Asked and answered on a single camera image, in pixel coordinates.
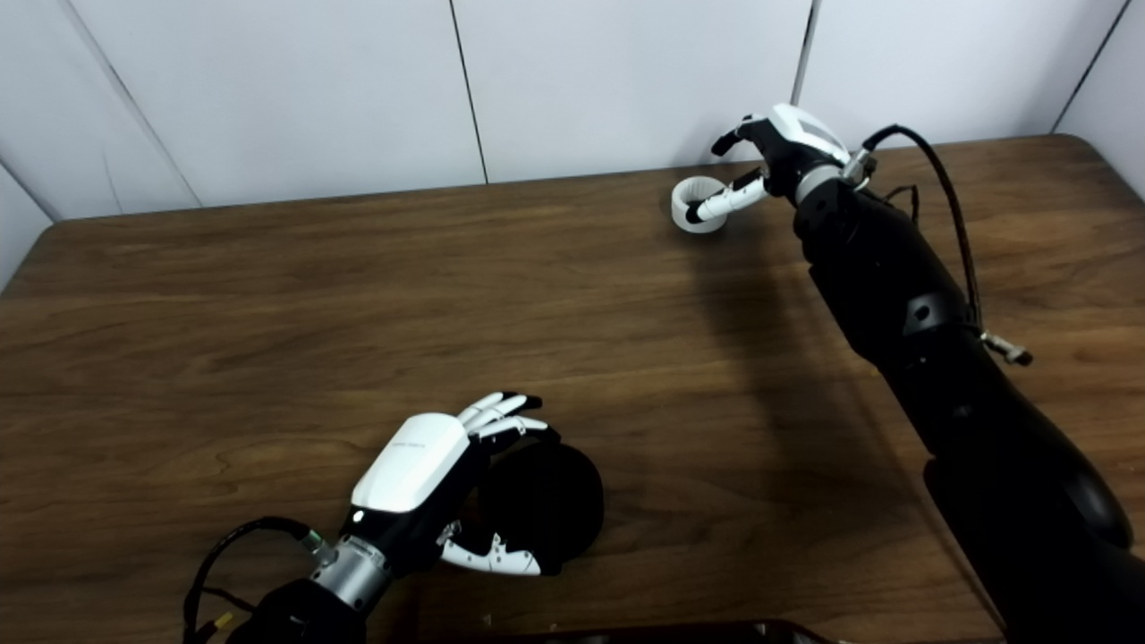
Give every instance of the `white tape roll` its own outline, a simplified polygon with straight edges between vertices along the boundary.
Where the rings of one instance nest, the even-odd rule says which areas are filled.
[[[724,188],[727,188],[727,186],[722,181],[712,179],[711,176],[689,176],[680,181],[672,189],[672,221],[681,230],[687,230],[688,233],[703,234],[718,230],[727,221],[727,215],[709,219],[700,223],[689,223],[685,219],[685,214],[688,212],[688,202],[706,199]]]

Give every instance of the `wall seam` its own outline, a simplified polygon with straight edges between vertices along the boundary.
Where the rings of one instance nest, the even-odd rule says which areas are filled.
[[[815,39],[815,24],[819,22],[819,8],[822,0],[811,0],[807,11],[807,29],[803,32],[803,47],[799,49],[799,64],[795,69],[795,83],[791,85],[791,104],[799,104],[803,94],[803,79],[807,73],[807,60],[811,57],[811,45]]]
[[[1113,24],[1110,25],[1110,31],[1105,32],[1105,38],[1103,38],[1101,44],[1097,46],[1097,52],[1093,52],[1093,57],[1089,61],[1089,65],[1085,66],[1085,71],[1082,72],[1081,78],[1077,79],[1077,85],[1074,86],[1074,91],[1069,94],[1069,97],[1066,99],[1066,104],[1061,108],[1061,113],[1058,115],[1058,118],[1050,127],[1050,134],[1058,133],[1058,127],[1061,126],[1061,120],[1066,117],[1066,112],[1069,111],[1069,105],[1073,104],[1074,99],[1077,97],[1077,93],[1081,92],[1081,86],[1084,85],[1085,79],[1089,78],[1089,72],[1092,71],[1093,65],[1097,64],[1097,58],[1099,58],[1101,56],[1101,52],[1105,50],[1105,46],[1110,42],[1110,37],[1113,36],[1113,31],[1118,29],[1118,23],[1121,22],[1121,16],[1126,15],[1126,9],[1129,8],[1130,2],[1132,2],[1132,0],[1126,0],[1126,2],[1121,6],[1121,10],[1118,11],[1116,17],[1113,18]]]
[[[489,168],[485,166],[485,150],[481,146],[481,128],[477,127],[477,109],[473,105],[473,89],[469,87],[469,71],[465,66],[465,49],[461,47],[461,29],[457,25],[453,0],[449,0],[449,15],[453,18],[453,36],[457,37],[457,55],[461,60],[461,78],[465,79],[465,95],[469,97],[469,116],[473,117],[473,134],[477,138],[477,155],[481,157],[481,174],[489,184]]]
[[[76,9],[76,6],[72,5],[71,0],[58,1],[60,8],[68,16],[69,22],[71,22],[76,33],[87,47],[88,53],[90,53],[92,57],[95,58],[96,64],[103,71],[104,77],[108,83],[111,84],[112,89],[116,92],[116,95],[119,96],[124,107],[127,109],[127,112],[135,119],[135,123],[143,131],[143,135],[148,139],[148,141],[150,141],[160,156],[163,156],[163,159],[167,163],[169,170],[175,173],[175,176],[179,178],[180,184],[187,196],[194,199],[196,205],[203,207],[203,201],[199,198],[198,194],[195,193],[195,189],[191,188],[191,183],[187,180],[187,175],[183,174],[182,168],[180,168],[179,164],[175,163],[175,157],[172,156],[171,150],[167,149],[163,139],[159,138],[159,133],[151,126],[151,121],[147,118],[147,115],[143,113],[143,109],[140,108],[139,103],[135,101],[135,96],[132,95],[131,89],[127,88],[127,84],[124,83],[119,72],[116,71],[114,65],[111,64],[111,61],[104,53],[103,47],[101,47],[100,42],[95,39],[95,34],[92,33],[87,23],[84,22],[84,17],[79,15],[79,11]]]
[[[63,217],[60,215],[60,211],[57,211],[55,206],[53,206],[52,203],[44,196],[39,195],[35,190],[32,190],[19,173],[16,172],[11,165],[9,165],[2,151],[0,151],[0,170],[3,170],[8,173],[8,176],[11,176],[11,180],[16,182],[16,186],[18,186],[19,189],[27,195],[27,198],[32,199],[32,203],[35,204],[35,207],[40,209],[40,212],[48,219],[48,221],[52,223],[60,223],[63,221]]]

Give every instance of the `wood grain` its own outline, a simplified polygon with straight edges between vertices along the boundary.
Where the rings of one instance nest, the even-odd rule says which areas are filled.
[[[987,321],[1037,355],[1010,374],[1145,531],[1145,206],[1076,139],[940,151]],[[954,259],[921,155],[881,160],[879,189],[918,182]],[[0,298],[0,636],[174,641],[226,531],[335,529],[404,417],[496,388],[544,396],[597,462],[603,532],[553,579],[403,580],[376,641],[764,618],[863,642],[996,634],[790,206],[685,235],[666,199],[695,172],[52,228]],[[213,579],[256,599],[307,567],[258,537]]]

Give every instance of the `white wall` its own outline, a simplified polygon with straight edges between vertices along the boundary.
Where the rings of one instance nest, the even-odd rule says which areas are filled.
[[[823,0],[799,105],[850,147],[892,123],[932,142],[1045,134],[1122,3]]]
[[[52,220],[0,167],[0,291]]]
[[[790,99],[810,7],[457,0],[489,180],[716,160],[716,136]]]
[[[79,0],[204,205],[484,181],[447,0]]]
[[[0,1],[0,158],[63,218],[195,207],[69,9]]]
[[[1058,132],[1092,143],[1145,198],[1145,0],[1129,3]]]
[[[1045,133],[1121,3],[822,0],[800,104],[852,144]],[[63,219],[481,182],[479,134],[492,181],[711,162],[811,0],[455,5],[6,0],[0,159]]]

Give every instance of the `metal connector plug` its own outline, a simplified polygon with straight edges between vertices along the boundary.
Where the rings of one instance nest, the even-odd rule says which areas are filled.
[[[870,150],[859,148],[855,154],[851,155],[851,160],[847,162],[847,165],[843,166],[843,180],[850,183],[859,183],[866,179],[869,174],[867,170],[867,159],[869,158]]]
[[[299,543],[302,544],[302,548],[306,548],[306,551],[314,557],[314,560],[317,561],[319,566],[329,566],[334,563],[334,559],[338,558],[334,549],[331,548],[330,544],[326,543],[326,540],[322,539],[322,535],[315,531],[310,531],[310,534],[300,539]]]
[[[1011,344],[1006,341],[1002,336],[995,336],[994,333],[982,332],[981,338],[982,344],[987,348],[995,353],[1002,354],[1005,359],[1006,364],[1021,364],[1022,367],[1028,367],[1030,362],[1034,361],[1034,355],[1026,351],[1026,347]]]

